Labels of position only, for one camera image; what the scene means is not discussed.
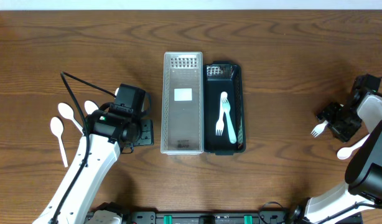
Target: brown table surface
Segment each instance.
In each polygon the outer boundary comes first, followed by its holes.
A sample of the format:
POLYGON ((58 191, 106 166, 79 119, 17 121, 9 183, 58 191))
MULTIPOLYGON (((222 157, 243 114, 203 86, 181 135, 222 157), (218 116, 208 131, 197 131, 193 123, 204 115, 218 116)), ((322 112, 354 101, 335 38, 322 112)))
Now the brown table surface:
MULTIPOLYGON (((338 160, 336 151, 367 134, 361 128, 342 144, 330 131, 316 139, 310 132, 314 114, 332 100, 344 102, 356 76, 382 76, 382 11, 0 12, 0 223, 35 220, 67 171, 49 128, 57 103, 73 105, 62 70, 111 91, 126 83, 152 95, 155 145, 121 156, 93 207, 289 207, 340 183, 349 160, 338 160), (202 51, 205 63, 241 65, 246 152, 161 154, 166 51, 202 51)), ((112 100, 70 85, 81 105, 112 100)), ((81 135, 69 120, 64 125, 70 164, 81 135)), ((382 223, 381 210, 363 217, 382 223)))

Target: plastic spoon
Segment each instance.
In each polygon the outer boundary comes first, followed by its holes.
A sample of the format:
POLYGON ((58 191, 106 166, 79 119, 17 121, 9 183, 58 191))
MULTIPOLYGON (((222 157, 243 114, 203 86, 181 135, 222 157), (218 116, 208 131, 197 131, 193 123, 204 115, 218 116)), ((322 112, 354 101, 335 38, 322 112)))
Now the plastic spoon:
POLYGON ((75 120, 75 117, 73 117, 73 109, 70 105, 66 103, 59 103, 58 104, 58 112, 60 112, 60 115, 65 119, 70 119, 75 126, 79 129, 79 131, 83 134, 83 128, 80 126, 78 121, 75 120))
POLYGON ((370 135, 368 134, 367 136, 363 137, 361 140, 359 140, 356 144, 354 144, 351 147, 343 147, 343 148, 341 148, 338 151, 338 153, 337 153, 338 159, 347 159, 347 158, 349 158, 352 155, 352 152, 354 150, 356 150, 359 147, 361 147, 362 145, 364 145, 364 142, 366 141, 366 139, 368 139, 369 136, 370 135))
POLYGON ((95 102, 86 100, 85 101, 85 110, 87 114, 92 114, 95 110, 98 110, 98 106, 95 102))
POLYGON ((64 144, 62 143, 61 135, 64 131, 64 125, 58 117, 52 118, 50 122, 50 129, 52 133, 58 138, 58 143, 60 144, 60 151, 62 162, 64 162, 64 167, 68 167, 67 155, 65 155, 64 144))

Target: green strip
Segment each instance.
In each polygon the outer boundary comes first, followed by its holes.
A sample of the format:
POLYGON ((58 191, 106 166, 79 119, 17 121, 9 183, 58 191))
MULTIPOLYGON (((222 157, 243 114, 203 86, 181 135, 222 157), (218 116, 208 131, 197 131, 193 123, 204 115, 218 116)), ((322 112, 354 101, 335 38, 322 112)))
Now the green strip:
POLYGON ((245 224, 253 224, 253 219, 251 215, 245 215, 243 217, 243 220, 245 221, 245 224))
POLYGON ((172 224, 172 216, 171 215, 165 215, 164 216, 164 224, 172 224))

